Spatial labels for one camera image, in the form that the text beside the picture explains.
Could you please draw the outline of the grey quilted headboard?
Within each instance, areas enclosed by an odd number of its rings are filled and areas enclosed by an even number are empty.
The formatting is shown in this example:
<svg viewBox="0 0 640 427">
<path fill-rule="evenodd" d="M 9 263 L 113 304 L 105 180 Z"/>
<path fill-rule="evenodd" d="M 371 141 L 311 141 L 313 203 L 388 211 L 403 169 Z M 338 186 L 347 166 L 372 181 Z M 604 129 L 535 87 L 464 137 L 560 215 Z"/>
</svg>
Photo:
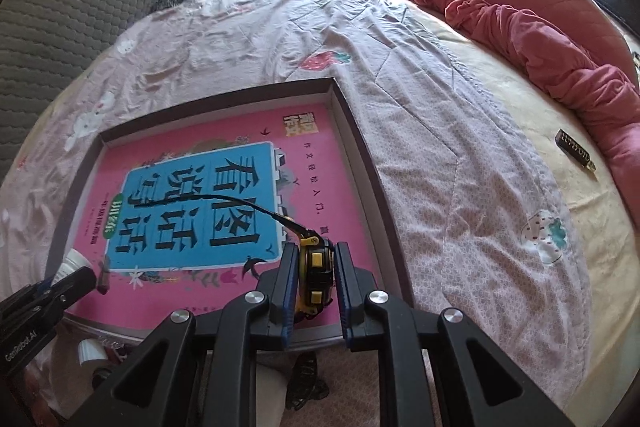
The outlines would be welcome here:
<svg viewBox="0 0 640 427">
<path fill-rule="evenodd" d="M 1 170 L 49 104 L 160 0 L 2 0 Z"/>
</svg>

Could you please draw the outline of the pink quilted duvet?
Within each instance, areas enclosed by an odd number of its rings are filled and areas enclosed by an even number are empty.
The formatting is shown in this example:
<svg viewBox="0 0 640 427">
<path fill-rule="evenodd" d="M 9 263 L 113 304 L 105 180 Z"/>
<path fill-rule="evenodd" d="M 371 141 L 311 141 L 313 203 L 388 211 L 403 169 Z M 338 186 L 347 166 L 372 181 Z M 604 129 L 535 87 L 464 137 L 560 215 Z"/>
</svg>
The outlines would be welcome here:
<svg viewBox="0 0 640 427">
<path fill-rule="evenodd" d="M 411 0 L 488 46 L 587 130 L 639 217 L 639 88 L 622 34 L 590 0 Z"/>
</svg>

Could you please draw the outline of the grey cardboard box tray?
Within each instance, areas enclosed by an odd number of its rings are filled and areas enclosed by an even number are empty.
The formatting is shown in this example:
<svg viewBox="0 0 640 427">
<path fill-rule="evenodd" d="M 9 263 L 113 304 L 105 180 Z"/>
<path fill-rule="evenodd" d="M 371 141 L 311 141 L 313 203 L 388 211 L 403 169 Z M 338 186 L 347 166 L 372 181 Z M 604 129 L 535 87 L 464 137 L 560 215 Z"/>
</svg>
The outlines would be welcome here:
<svg viewBox="0 0 640 427">
<path fill-rule="evenodd" d="M 101 131 L 91 142 L 89 150 L 82 155 L 80 167 L 73 179 L 70 191 L 67 193 L 62 216 L 55 227 L 47 260 L 47 273 L 53 274 L 60 266 L 63 256 L 72 248 L 68 243 L 68 236 L 74 223 L 76 207 L 92 166 L 104 144 L 122 142 L 128 136 L 161 132 L 172 126 L 197 124 L 206 120 L 318 102 L 330 104 L 335 124 L 341 132 L 345 154 L 350 169 L 352 169 L 352 177 L 355 180 L 364 217 L 369 225 L 376 259 L 378 259 L 378 269 L 371 272 L 375 280 L 386 291 L 401 298 L 409 298 L 410 291 L 405 263 L 401 257 L 395 225 L 386 202 L 380 177 L 346 98 L 337 82 L 331 78 L 297 80 L 209 96 L 201 98 L 201 100 L 162 109 L 126 122 L 126 124 L 119 124 Z M 68 312 L 70 321 L 99 335 L 134 343 L 152 331 L 149 329 L 131 334 L 92 325 L 74 317 L 73 307 Z"/>
</svg>

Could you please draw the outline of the pink and blue book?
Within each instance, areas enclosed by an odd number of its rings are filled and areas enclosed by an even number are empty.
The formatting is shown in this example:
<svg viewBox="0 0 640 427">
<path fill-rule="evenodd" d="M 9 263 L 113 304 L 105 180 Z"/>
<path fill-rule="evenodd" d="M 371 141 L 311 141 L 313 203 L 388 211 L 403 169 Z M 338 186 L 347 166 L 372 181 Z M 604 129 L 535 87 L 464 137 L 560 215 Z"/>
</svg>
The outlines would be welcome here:
<svg viewBox="0 0 640 427">
<path fill-rule="evenodd" d="M 326 102 L 172 126 L 104 144 L 81 193 L 70 247 L 105 277 L 74 317 L 114 331 L 202 314 L 256 286 L 294 234 L 288 216 L 378 259 L 333 109 Z"/>
</svg>

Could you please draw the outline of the black hair claw clip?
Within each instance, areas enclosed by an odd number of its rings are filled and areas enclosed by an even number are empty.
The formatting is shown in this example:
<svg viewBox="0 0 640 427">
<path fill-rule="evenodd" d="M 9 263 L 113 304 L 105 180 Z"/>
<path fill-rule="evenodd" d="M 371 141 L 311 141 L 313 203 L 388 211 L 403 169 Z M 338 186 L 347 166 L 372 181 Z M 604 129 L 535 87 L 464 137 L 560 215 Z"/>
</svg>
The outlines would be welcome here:
<svg viewBox="0 0 640 427">
<path fill-rule="evenodd" d="M 329 386 L 318 376 L 316 352 L 303 352 L 295 361 L 286 387 L 285 408 L 299 411 L 307 402 L 326 399 L 329 394 Z"/>
</svg>

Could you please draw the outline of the small white pill bottle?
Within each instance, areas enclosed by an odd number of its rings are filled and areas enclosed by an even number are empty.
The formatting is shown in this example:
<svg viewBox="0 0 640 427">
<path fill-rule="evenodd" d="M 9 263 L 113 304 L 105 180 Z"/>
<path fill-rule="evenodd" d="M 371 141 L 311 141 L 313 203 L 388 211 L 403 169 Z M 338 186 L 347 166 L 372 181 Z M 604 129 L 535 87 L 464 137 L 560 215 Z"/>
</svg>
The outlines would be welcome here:
<svg viewBox="0 0 640 427">
<path fill-rule="evenodd" d="M 91 262 L 75 248 L 70 248 L 63 256 L 62 262 L 54 274 L 52 284 L 55 285 L 81 268 L 91 269 Z"/>
</svg>

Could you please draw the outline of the white earbuds case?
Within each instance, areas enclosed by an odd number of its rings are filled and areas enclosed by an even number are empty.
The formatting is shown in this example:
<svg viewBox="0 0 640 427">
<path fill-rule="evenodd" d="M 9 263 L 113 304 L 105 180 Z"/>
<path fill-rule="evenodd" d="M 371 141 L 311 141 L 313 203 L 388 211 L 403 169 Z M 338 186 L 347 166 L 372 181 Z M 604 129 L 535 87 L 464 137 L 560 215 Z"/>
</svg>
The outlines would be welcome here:
<svg viewBox="0 0 640 427">
<path fill-rule="evenodd" d="M 286 377 L 271 367 L 256 366 L 256 426 L 279 427 L 285 410 Z"/>
</svg>

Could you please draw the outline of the pink patterned bed sheet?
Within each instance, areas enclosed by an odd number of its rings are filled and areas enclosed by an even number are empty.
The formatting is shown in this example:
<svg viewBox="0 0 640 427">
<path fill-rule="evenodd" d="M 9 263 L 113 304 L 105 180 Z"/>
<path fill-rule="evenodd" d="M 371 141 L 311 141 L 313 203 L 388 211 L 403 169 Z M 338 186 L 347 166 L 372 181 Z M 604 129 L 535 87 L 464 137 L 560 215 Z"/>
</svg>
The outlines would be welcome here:
<svg viewBox="0 0 640 427">
<path fill-rule="evenodd" d="M 380 177 L 428 311 L 454 306 L 565 405 L 588 373 L 586 259 L 555 179 L 509 112 L 402 0 L 195 0 L 125 31 L 64 93 L 1 187 L 1 291 L 43 276 L 73 176 L 102 130 L 326 70 Z"/>
</svg>

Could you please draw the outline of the metal perfume bottle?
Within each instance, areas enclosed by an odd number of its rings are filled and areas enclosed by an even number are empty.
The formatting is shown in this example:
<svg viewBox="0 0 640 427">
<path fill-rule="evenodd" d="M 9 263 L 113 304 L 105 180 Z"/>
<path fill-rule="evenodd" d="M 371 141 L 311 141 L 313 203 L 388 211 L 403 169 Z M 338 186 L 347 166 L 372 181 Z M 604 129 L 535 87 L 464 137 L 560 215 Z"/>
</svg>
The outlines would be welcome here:
<svg viewBox="0 0 640 427">
<path fill-rule="evenodd" d="M 113 365 L 100 365 L 96 369 L 93 369 L 91 376 L 91 386 L 93 390 L 98 389 L 104 384 L 113 374 Z"/>
</svg>

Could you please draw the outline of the black and yellow wristwatch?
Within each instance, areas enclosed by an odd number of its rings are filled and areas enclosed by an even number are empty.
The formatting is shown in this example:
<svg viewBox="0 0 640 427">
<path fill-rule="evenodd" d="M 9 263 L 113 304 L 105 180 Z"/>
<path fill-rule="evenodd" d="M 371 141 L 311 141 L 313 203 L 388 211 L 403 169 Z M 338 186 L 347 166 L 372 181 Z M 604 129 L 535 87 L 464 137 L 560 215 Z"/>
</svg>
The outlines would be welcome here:
<svg viewBox="0 0 640 427">
<path fill-rule="evenodd" d="M 207 287 L 238 285 L 257 270 L 284 259 L 282 236 L 297 237 L 294 314 L 312 319 L 329 306 L 334 286 L 334 246 L 288 216 L 262 208 L 254 198 L 182 194 L 143 199 L 136 207 L 156 225 L 152 272 L 183 271 Z"/>
</svg>

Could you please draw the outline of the yellow blanket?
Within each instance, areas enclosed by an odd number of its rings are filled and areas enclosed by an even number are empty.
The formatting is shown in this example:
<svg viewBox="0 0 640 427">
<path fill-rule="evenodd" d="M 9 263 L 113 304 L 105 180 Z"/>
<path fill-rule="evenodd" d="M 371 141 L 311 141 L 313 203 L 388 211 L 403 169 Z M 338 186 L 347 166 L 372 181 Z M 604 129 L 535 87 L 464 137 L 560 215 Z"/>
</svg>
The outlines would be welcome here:
<svg viewBox="0 0 640 427">
<path fill-rule="evenodd" d="M 385 0 L 429 31 L 504 105 L 553 173 L 586 256 L 590 371 L 567 404 L 574 421 L 610 415 L 639 370 L 639 233 L 605 159 L 574 113 L 503 58 L 407 0 Z"/>
</svg>

